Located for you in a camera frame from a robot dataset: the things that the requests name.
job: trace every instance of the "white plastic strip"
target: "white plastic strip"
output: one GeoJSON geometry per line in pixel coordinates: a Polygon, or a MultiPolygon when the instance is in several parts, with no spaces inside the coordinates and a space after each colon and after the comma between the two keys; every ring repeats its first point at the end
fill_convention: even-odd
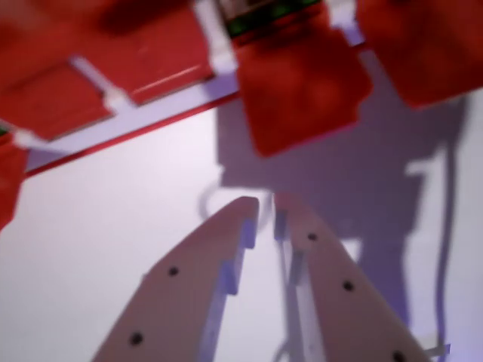
{"type": "Polygon", "coordinates": [[[193,9],[202,26],[210,51],[210,65],[216,75],[233,73],[237,68],[231,40],[215,4],[216,0],[196,0],[193,9]]]}
{"type": "Polygon", "coordinates": [[[49,149],[62,152],[33,152],[29,156],[27,170],[59,160],[72,153],[112,140],[127,133],[139,130],[166,118],[189,111],[206,103],[235,93],[238,83],[234,73],[218,76],[202,84],[195,84],[176,93],[169,94],[151,103],[122,112],[90,127],[83,128],[53,140],[49,149]]]}
{"type": "Polygon", "coordinates": [[[86,77],[97,89],[103,93],[104,106],[114,114],[129,112],[136,108],[136,104],[119,87],[116,87],[104,74],[84,57],[71,57],[70,65],[86,77]]]}
{"type": "Polygon", "coordinates": [[[144,277],[94,362],[210,362],[227,294],[253,248],[258,200],[239,198],[204,222],[144,277]]]}
{"type": "Polygon", "coordinates": [[[343,31],[350,45],[354,46],[365,41],[355,20],[355,0],[330,0],[328,8],[331,25],[343,31]]]}
{"type": "Polygon", "coordinates": [[[306,362],[429,362],[343,245],[310,207],[275,195],[275,237],[290,247],[306,362]]]}

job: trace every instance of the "green component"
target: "green component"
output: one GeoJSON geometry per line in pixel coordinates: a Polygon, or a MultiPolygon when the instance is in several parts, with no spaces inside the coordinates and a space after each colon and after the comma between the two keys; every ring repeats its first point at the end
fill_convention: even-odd
{"type": "Polygon", "coordinates": [[[234,19],[228,23],[228,33],[230,36],[237,36],[247,31],[247,26],[240,19],[234,19]]]}
{"type": "Polygon", "coordinates": [[[272,17],[278,19],[279,17],[283,17],[291,12],[291,7],[286,4],[276,4],[272,8],[272,17]]]}
{"type": "Polygon", "coordinates": [[[321,0],[275,0],[253,11],[243,14],[226,23],[229,36],[237,36],[250,32],[253,29],[266,26],[272,21],[302,10],[310,5],[317,4],[321,0]]]}

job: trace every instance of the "white wall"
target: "white wall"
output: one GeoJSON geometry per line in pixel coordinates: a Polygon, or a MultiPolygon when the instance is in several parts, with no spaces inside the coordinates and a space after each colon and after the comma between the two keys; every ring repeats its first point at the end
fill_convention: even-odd
{"type": "MultiPolygon", "coordinates": [[[[25,181],[0,235],[0,360],[89,360],[143,274],[203,216],[239,195],[266,206],[268,191],[281,189],[332,224],[427,348],[437,336],[440,246],[451,234],[448,360],[478,360],[483,92],[410,111],[374,58],[363,58],[375,89],[359,123],[269,160],[251,151],[236,100],[25,181]],[[456,194],[448,197],[452,152],[456,194]]],[[[288,335],[271,210],[262,217],[217,361],[272,361],[288,335]]]]}

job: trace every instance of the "white backdrop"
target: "white backdrop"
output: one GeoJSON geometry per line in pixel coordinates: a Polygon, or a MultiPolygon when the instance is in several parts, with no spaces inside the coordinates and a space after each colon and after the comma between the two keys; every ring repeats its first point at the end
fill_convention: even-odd
{"type": "Polygon", "coordinates": [[[157,260],[207,214],[256,195],[265,219],[216,361],[275,361],[288,327],[266,198],[279,189],[328,220],[425,348],[443,321],[447,360],[478,360],[483,92],[411,111],[363,60],[375,89],[359,123],[269,160],[251,151],[235,100],[25,181],[0,234],[0,360],[90,360],[157,260]]]}

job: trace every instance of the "red block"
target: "red block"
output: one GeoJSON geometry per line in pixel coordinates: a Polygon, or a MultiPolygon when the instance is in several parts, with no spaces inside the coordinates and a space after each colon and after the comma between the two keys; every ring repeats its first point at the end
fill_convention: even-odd
{"type": "Polygon", "coordinates": [[[357,20],[410,106],[483,85],[481,0],[364,0],[357,20]]]}
{"type": "Polygon", "coordinates": [[[80,49],[81,55],[137,103],[213,75],[205,36],[191,7],[162,10],[156,21],[135,29],[129,25],[123,29],[122,23],[111,20],[103,25],[104,33],[80,49]]]}
{"type": "Polygon", "coordinates": [[[371,92],[357,56],[322,10],[236,52],[240,93],[263,156],[355,122],[371,92]]]}
{"type": "Polygon", "coordinates": [[[14,217],[27,160],[27,151],[11,141],[10,134],[0,136],[0,230],[14,217]]]}
{"type": "Polygon", "coordinates": [[[115,0],[14,0],[0,3],[0,90],[76,54],[88,19],[115,0]]]}

